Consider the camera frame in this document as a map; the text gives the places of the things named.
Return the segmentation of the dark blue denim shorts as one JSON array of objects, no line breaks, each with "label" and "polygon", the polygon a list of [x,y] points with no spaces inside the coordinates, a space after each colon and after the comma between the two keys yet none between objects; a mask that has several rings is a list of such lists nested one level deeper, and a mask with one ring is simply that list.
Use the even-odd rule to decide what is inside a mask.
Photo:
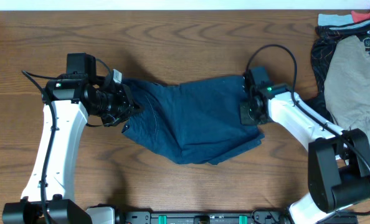
[{"label": "dark blue denim shorts", "polygon": [[137,79],[123,81],[143,107],[122,133],[176,164],[217,165],[260,145],[256,126],[240,121],[240,103],[247,99],[239,75],[180,85]]}]

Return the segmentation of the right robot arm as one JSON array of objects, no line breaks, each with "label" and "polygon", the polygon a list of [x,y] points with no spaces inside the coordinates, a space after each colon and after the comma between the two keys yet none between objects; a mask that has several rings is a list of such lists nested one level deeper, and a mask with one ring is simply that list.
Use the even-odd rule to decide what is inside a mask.
[{"label": "right robot arm", "polygon": [[362,130],[325,120],[287,85],[249,85],[246,92],[242,124],[280,124],[308,152],[308,193],[289,206],[282,223],[370,215],[370,146]]}]

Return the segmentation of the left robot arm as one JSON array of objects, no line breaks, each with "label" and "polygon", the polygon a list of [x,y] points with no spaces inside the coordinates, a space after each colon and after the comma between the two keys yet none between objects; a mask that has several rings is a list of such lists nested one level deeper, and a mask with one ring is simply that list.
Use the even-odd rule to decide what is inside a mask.
[{"label": "left robot arm", "polygon": [[95,88],[83,79],[50,80],[42,90],[44,125],[32,175],[19,202],[6,203],[3,223],[116,223],[111,205],[83,210],[75,203],[74,174],[89,116],[105,127],[126,121],[136,103],[120,82]]}]

